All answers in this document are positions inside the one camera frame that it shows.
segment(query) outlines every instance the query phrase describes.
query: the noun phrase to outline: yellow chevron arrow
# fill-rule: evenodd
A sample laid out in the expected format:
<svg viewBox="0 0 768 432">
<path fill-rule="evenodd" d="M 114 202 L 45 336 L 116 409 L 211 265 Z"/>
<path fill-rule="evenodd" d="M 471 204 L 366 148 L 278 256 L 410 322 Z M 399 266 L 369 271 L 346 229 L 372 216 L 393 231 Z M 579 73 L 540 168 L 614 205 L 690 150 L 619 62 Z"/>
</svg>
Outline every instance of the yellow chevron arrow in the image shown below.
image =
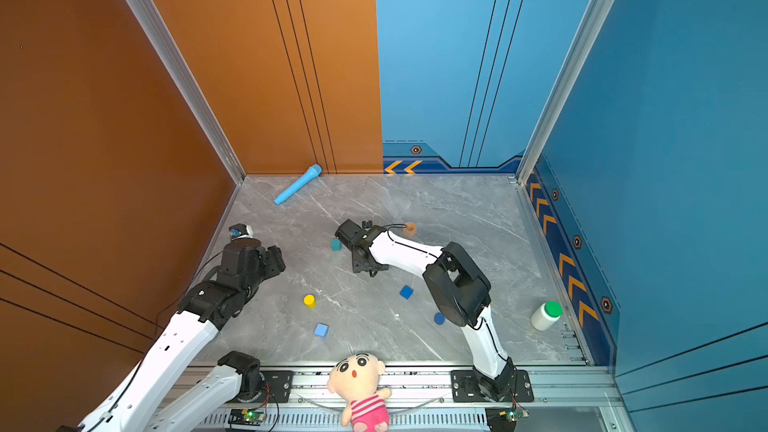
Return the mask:
<svg viewBox="0 0 768 432">
<path fill-rule="evenodd" d="M 558 221 L 554 220 L 554 217 L 544 214 L 544 236 L 547 235 L 547 222 L 552 222 L 553 224 L 558 223 Z"/>
<path fill-rule="evenodd" d="M 565 262 L 567 264 L 571 264 L 574 267 L 576 267 L 576 264 L 574 264 L 574 260 L 572 258 L 570 258 L 569 256 L 567 256 L 565 254 L 560 254 L 560 276 L 561 277 L 563 276 L 563 262 Z"/>
<path fill-rule="evenodd" d="M 534 188 L 541 188 L 539 184 L 531 184 L 531 202 L 533 201 L 533 189 Z"/>
<path fill-rule="evenodd" d="M 389 172 L 390 176 L 394 176 L 395 174 L 397 174 L 397 172 L 394 172 L 392 169 L 395 167 L 398 167 L 400 165 L 400 162 L 402 162 L 402 160 L 395 160 L 394 162 L 392 162 L 392 164 L 389 167 L 384 169 L 384 172 Z"/>
<path fill-rule="evenodd" d="M 417 160 L 416 162 L 414 162 L 410 166 L 406 167 L 406 172 L 408 172 L 411 175 L 415 175 L 416 172 L 413 171 L 413 168 L 416 167 L 420 163 L 422 163 L 422 161 L 421 160 Z"/>
<path fill-rule="evenodd" d="M 579 301 L 578 302 L 578 322 L 579 322 L 579 325 L 581 325 L 581 328 L 584 328 L 584 312 L 587 312 L 592 317 L 594 317 L 594 320 L 596 320 L 596 321 L 600 320 L 598 318 L 598 313 L 595 312 L 592 309 L 592 307 L 590 307 L 589 305 L 586 305 L 582 301 Z"/>
<path fill-rule="evenodd" d="M 584 286 L 584 284 L 582 282 L 576 280 L 574 278 L 574 276 L 571 275 L 570 277 L 568 277 L 568 296 L 570 298 L 574 297 L 574 285 L 576 285 L 576 287 L 579 287 L 584 292 L 587 291 L 587 288 Z"/>
<path fill-rule="evenodd" d="M 541 217 L 542 216 L 542 214 L 540 213 L 541 210 L 542 210 L 542 204 L 544 204 L 545 206 L 548 206 L 549 202 L 547 202 L 543 198 L 537 198 L 536 199 L 536 217 Z"/>
</svg>

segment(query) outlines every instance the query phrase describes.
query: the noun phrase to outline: blue cylinder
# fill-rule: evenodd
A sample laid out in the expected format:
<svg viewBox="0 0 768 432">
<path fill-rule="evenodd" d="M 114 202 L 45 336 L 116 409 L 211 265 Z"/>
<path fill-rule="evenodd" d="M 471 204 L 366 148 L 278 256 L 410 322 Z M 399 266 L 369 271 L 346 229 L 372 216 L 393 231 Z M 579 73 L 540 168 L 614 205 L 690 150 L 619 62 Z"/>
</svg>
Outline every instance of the blue cylinder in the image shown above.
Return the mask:
<svg viewBox="0 0 768 432">
<path fill-rule="evenodd" d="M 322 172 L 322 168 L 315 164 L 308 168 L 302 177 L 299 177 L 290 187 L 283 190 L 283 193 L 275 198 L 275 205 L 282 204 L 288 197 L 291 197 L 297 190 L 304 187 L 304 185 L 315 177 L 318 177 Z"/>
</svg>

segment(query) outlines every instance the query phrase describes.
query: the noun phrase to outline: blue cube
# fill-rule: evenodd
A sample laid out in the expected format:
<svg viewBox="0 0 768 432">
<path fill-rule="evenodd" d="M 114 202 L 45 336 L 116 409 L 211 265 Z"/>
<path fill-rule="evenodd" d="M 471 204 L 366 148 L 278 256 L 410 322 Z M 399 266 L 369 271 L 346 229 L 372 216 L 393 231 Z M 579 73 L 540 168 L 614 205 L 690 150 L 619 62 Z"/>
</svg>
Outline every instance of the blue cube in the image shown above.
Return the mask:
<svg viewBox="0 0 768 432">
<path fill-rule="evenodd" d="M 402 295 L 405 298 L 411 298 L 411 295 L 413 295 L 413 289 L 410 288 L 408 285 L 405 285 L 400 291 L 400 295 Z"/>
<path fill-rule="evenodd" d="M 318 324 L 317 327 L 315 327 L 315 335 L 318 337 L 325 337 L 328 333 L 328 326 L 325 324 Z"/>
</svg>

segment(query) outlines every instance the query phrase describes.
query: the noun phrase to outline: green cap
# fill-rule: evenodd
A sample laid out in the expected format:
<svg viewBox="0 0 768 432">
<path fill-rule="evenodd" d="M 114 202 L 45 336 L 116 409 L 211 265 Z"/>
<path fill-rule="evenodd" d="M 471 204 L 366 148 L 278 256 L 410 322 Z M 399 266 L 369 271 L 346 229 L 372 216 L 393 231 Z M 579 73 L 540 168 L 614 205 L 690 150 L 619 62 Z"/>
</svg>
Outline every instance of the green cap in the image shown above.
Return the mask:
<svg viewBox="0 0 768 432">
<path fill-rule="evenodd" d="M 558 318 L 563 314 L 563 308 L 557 302 L 547 302 L 544 313 L 552 318 Z"/>
</svg>

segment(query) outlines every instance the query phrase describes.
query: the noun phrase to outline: pink striped outfit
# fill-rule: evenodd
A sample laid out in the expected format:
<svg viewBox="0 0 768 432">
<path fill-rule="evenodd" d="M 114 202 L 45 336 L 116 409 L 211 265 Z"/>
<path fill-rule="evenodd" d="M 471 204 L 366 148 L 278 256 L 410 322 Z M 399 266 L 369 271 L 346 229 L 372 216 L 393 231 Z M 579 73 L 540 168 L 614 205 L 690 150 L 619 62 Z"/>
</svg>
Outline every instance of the pink striped outfit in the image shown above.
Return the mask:
<svg viewBox="0 0 768 432">
<path fill-rule="evenodd" d="M 360 429 L 355 427 L 358 423 L 365 424 L 368 428 L 364 430 L 371 432 L 374 431 L 373 427 L 379 424 L 389 426 L 389 412 L 384 405 L 384 399 L 378 394 L 363 400 L 353 400 L 350 405 L 352 406 L 352 428 L 354 430 Z"/>
</svg>

